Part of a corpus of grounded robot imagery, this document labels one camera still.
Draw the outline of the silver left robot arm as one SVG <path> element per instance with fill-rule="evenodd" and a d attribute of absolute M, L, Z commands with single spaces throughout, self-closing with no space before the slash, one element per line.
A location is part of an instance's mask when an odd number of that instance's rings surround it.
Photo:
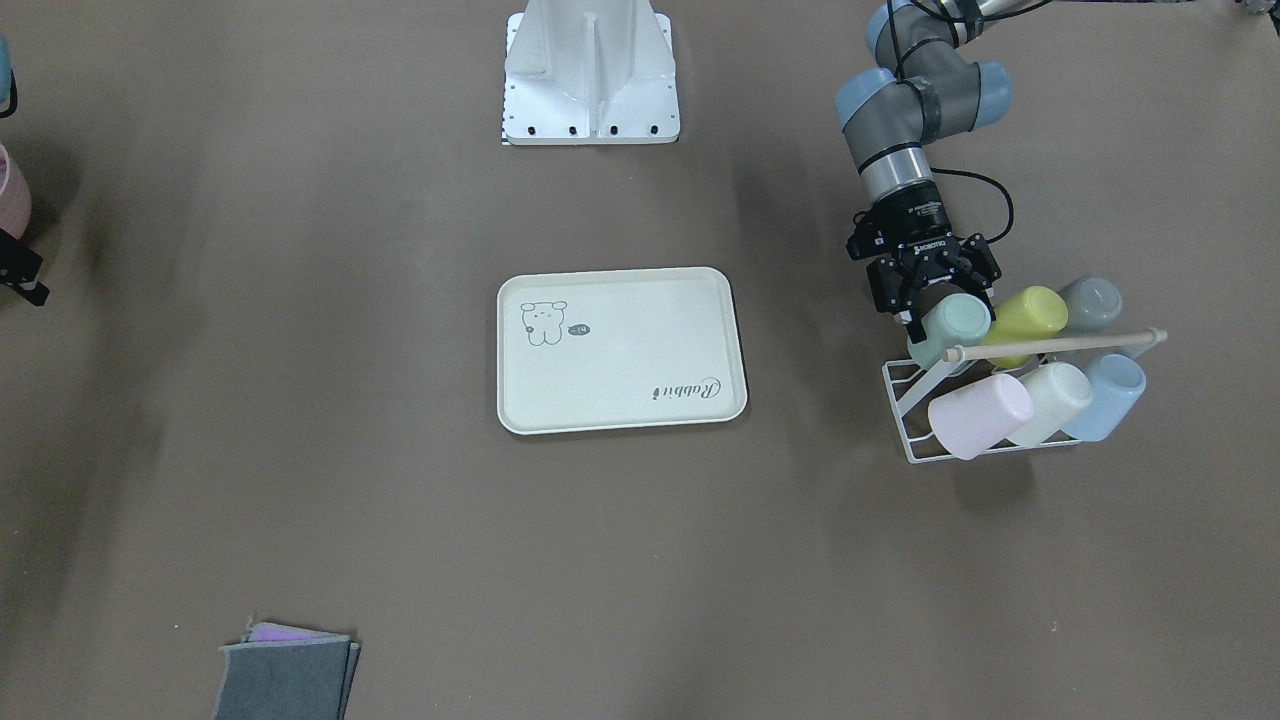
<path fill-rule="evenodd" d="M 919 293 L 951 284 L 992 310 L 1002 275 L 993 240 L 960 236 L 948 218 L 925 147 L 1001 120 L 1012 86 L 997 61 L 968 61 L 964 45 L 1037 1 L 883 1 L 867 26 L 874 61 L 835 96 L 844 140 L 869 200 L 846 249 L 867 265 L 878 313 L 913 343 L 927 340 Z"/>

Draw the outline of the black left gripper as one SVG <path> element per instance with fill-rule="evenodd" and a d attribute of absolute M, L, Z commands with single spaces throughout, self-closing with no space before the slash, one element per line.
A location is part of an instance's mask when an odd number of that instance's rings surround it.
<path fill-rule="evenodd" d="M 868 260 L 867 275 L 878 313 L 895 318 L 909 342 L 925 341 L 916 307 L 920 290 L 946 282 L 978 299 L 997 318 L 995 282 L 1002 277 L 988 238 L 954 233 L 941 192 L 920 181 L 888 192 L 854 218 L 846 243 L 850 258 Z"/>

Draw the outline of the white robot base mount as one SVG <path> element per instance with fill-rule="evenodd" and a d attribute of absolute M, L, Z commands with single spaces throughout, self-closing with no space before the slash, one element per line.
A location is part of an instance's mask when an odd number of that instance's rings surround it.
<path fill-rule="evenodd" d="M 506 145 L 681 136 L 673 26 L 649 1 L 530 1 L 506 22 L 504 72 Z"/>

